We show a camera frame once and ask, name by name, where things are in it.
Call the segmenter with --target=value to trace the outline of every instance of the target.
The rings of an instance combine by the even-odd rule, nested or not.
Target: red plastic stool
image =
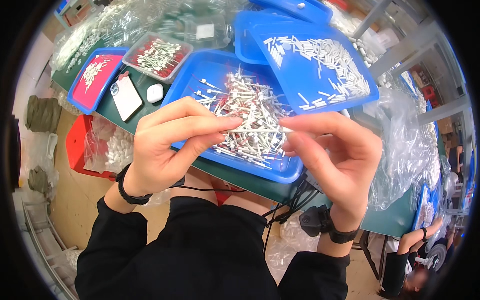
[[[95,171],[84,169],[84,141],[85,135],[92,128],[92,119],[93,116],[78,116],[77,120],[75,120],[75,123],[73,123],[72,128],[70,128],[70,131],[67,134],[65,146],[67,147],[67,156],[70,168],[75,170],[77,173],[108,178],[110,181],[115,181],[112,172],[104,171],[102,174],[100,174]]]
[[[430,100],[432,107],[438,106],[437,96],[435,95],[433,86],[424,86],[421,91],[423,92],[423,97],[425,98],[425,101]]]

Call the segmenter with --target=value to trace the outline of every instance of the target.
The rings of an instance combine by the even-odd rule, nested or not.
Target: green table
[[[82,60],[84,61],[86,58],[88,58],[88,56],[96,48],[100,48],[103,46],[104,43],[100,40],[92,47],[92,49],[90,49],[86,57],[82,57]],[[69,73],[66,73],[65,70],[57,71],[54,73],[52,80],[68,91],[80,69],[81,65],[75,65],[75,67],[73,67],[73,69],[70,70]],[[112,95],[107,92],[103,96],[96,111],[114,124],[122,127],[126,131],[133,134],[135,133],[138,120],[141,117],[157,110],[161,105],[161,101],[153,104],[146,101],[147,88],[153,84],[157,84],[157,80],[148,76],[144,76],[131,67],[126,67],[123,72],[124,71],[129,71],[130,79],[132,80],[133,85],[137,89],[140,97],[144,101],[141,109],[137,113],[135,113],[127,122],[123,122],[117,111],[117,107],[115,106]],[[166,93],[170,88],[170,85],[162,85],[164,86]],[[294,194],[298,185],[300,184],[300,180],[297,180],[291,184],[281,184],[273,182],[202,157],[199,157],[193,163],[193,165],[217,178],[230,182],[233,185],[239,186],[255,194],[281,203],[289,200]],[[403,197],[395,201],[385,211],[375,212],[373,210],[369,210],[365,215],[361,228],[364,230],[396,237],[401,237],[404,233],[409,232],[415,212],[410,211],[408,204],[408,193],[409,191],[405,193]],[[313,205],[320,206],[323,204],[331,206],[331,202],[327,199],[327,197],[323,194],[319,194],[317,197],[315,197],[313,201],[310,202],[308,206],[305,207],[305,209]]]

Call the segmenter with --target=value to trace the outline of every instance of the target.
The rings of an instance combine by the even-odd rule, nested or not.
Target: tiled floor
[[[63,111],[57,134],[59,136],[55,167],[60,173],[56,199],[51,204],[51,219],[67,247],[87,246],[93,222],[97,216],[96,203],[112,185],[107,179],[87,176],[71,170],[65,149],[65,137],[76,116]],[[154,240],[165,225],[168,203],[160,206],[138,207],[148,220],[148,242]],[[278,227],[271,234],[279,235]],[[347,268],[348,300],[380,299],[375,295],[378,283],[362,251],[352,250]]]

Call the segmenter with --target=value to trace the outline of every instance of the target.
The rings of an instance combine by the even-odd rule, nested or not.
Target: power strip
[[[306,182],[308,182],[311,186],[313,186],[316,190],[318,190],[320,193],[324,193],[322,191],[322,188],[318,184],[317,180],[313,177],[313,175],[310,173],[310,171],[306,171],[305,174],[307,175],[307,178],[305,179]]]

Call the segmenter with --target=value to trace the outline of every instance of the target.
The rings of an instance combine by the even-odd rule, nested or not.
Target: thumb
[[[221,143],[225,140],[225,136],[221,133],[211,133],[205,135],[198,135],[189,138],[183,147],[174,155],[172,163],[175,168],[187,172],[190,165],[197,159],[197,157],[205,152],[211,146]]]
[[[334,166],[325,149],[308,134],[292,132],[287,138],[290,146],[321,186],[331,186],[333,180],[338,180],[341,172]]]

